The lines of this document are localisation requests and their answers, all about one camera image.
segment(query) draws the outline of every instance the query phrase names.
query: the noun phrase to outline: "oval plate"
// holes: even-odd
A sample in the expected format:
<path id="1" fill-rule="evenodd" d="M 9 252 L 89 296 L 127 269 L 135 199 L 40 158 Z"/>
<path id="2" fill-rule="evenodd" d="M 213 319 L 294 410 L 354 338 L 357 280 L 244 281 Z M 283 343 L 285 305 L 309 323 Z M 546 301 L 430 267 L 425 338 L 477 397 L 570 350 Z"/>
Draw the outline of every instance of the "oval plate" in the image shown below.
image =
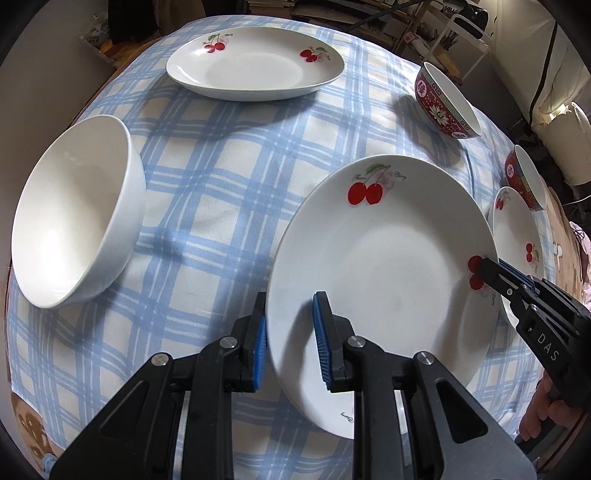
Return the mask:
<path id="1" fill-rule="evenodd" d="M 295 213 L 267 294 L 271 362 L 291 402 L 313 423 L 353 437 L 353 394 L 331 394 L 320 373 L 312 295 L 387 352 L 434 353 L 467 385 L 488 349 L 497 294 L 474 290 L 472 255 L 497 259 L 470 194 L 426 161 L 378 155 L 323 180 Z"/>
<path id="2" fill-rule="evenodd" d="M 305 95 L 344 68 L 343 58 L 325 42 L 274 27 L 209 33 L 185 43 L 166 63 L 168 75 L 189 90 L 238 102 Z"/>
<path id="3" fill-rule="evenodd" d="M 517 190 L 511 187 L 499 190 L 488 213 L 488 223 L 499 258 L 525 275 L 544 277 L 540 234 L 529 207 Z M 503 298 L 503 307 L 507 320 L 515 327 L 519 320 L 506 298 Z"/>

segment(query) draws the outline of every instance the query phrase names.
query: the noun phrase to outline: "human hand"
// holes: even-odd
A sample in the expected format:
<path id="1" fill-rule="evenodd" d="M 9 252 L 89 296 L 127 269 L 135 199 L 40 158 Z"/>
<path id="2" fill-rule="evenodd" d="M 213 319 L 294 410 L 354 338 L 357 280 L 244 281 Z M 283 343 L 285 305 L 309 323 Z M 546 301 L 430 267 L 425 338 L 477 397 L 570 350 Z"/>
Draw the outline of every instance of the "human hand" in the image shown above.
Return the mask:
<path id="1" fill-rule="evenodd" d="M 542 429 L 542 422 L 547 418 L 550 418 L 556 425 L 571 429 L 581 415 L 580 408 L 571 408 L 562 400 L 551 400 L 548 394 L 553 387 L 554 383 L 544 371 L 519 424 L 519 435 L 525 441 L 537 438 Z"/>

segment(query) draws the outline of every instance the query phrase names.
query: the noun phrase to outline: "red bowl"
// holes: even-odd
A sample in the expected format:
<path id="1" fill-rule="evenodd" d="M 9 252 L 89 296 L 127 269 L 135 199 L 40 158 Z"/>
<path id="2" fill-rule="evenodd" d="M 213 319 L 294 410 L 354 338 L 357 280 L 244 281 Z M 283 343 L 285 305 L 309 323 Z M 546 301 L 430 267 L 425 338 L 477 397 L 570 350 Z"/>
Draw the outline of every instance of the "red bowl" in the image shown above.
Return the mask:
<path id="1" fill-rule="evenodd" d="M 424 121 L 452 138 L 482 135 L 474 109 L 460 90 L 435 65 L 425 62 L 414 81 L 414 93 Z"/>
<path id="2" fill-rule="evenodd" d="M 516 145 L 505 160 L 505 175 L 509 186 L 519 192 L 530 210 L 546 208 L 544 182 L 527 152 Z"/>

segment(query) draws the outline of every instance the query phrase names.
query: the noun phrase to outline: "tablecloth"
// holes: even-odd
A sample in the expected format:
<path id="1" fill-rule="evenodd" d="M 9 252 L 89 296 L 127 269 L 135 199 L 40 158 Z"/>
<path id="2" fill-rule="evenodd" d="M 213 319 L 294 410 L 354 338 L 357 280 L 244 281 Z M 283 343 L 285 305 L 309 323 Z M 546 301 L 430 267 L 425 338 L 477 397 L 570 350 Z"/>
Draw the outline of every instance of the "tablecloth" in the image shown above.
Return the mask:
<path id="1" fill-rule="evenodd" d="M 335 82 L 269 103 L 208 99 L 165 72 L 183 43 L 224 28 L 272 25 L 333 45 L 345 60 Z M 12 387 L 66 447 L 152 354 L 198 352 L 248 314 L 285 228 L 312 188 L 367 155 L 431 161 L 470 192 L 483 213 L 505 184 L 511 141 L 481 112 L 482 137 L 458 141 L 430 130 L 414 110 L 418 66 L 347 34 L 295 21 L 231 16 L 193 22 L 141 54 L 82 116 L 109 113 L 129 128 L 147 180 L 144 224 L 117 281 L 83 305 L 40 310 L 9 284 Z M 552 236 L 535 219 L 546 276 Z M 502 319 L 469 389 L 514 432 L 539 365 Z M 260 392 L 234 395 L 237 478 L 349 478 L 352 442 L 307 421 L 272 368 Z M 182 444 L 182 431 L 177 452 Z"/>

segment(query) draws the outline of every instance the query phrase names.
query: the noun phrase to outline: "wall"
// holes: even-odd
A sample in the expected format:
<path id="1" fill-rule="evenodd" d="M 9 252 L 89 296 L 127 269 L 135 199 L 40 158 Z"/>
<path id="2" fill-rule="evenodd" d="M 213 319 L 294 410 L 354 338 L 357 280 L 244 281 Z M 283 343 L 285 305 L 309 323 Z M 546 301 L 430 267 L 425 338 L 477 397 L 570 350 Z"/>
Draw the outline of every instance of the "wall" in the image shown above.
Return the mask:
<path id="1" fill-rule="evenodd" d="M 489 21 L 485 32 L 494 32 L 497 0 L 480 0 L 478 6 L 488 11 Z M 441 31 L 439 23 L 427 13 L 424 21 Z M 460 71 L 465 72 L 478 58 L 479 52 L 461 38 L 449 51 Z M 500 129 L 507 129 L 521 117 L 521 111 L 511 94 L 492 67 L 488 56 L 483 58 L 461 87 L 462 93 L 478 109 L 484 112 Z"/>
<path id="2" fill-rule="evenodd" d="M 108 0 L 50 0 L 0 66 L 0 304 L 4 305 L 12 220 L 27 177 L 45 149 L 113 73 L 78 38 Z M 4 384 L 0 310 L 0 419 L 22 447 Z"/>

